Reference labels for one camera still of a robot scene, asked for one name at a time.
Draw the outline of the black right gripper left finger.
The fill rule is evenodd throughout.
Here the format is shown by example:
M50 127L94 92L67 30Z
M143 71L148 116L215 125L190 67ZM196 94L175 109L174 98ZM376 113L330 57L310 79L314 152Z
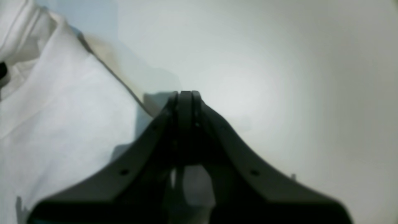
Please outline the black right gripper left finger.
M40 201L29 224L167 224L177 91L146 95L165 105L139 138L100 171Z

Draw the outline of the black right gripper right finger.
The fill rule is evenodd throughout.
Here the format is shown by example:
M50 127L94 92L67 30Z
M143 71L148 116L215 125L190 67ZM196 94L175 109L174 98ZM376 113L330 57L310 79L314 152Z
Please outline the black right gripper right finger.
M351 224L344 206L285 176L256 155L230 124L186 92L186 161L210 175L211 224Z

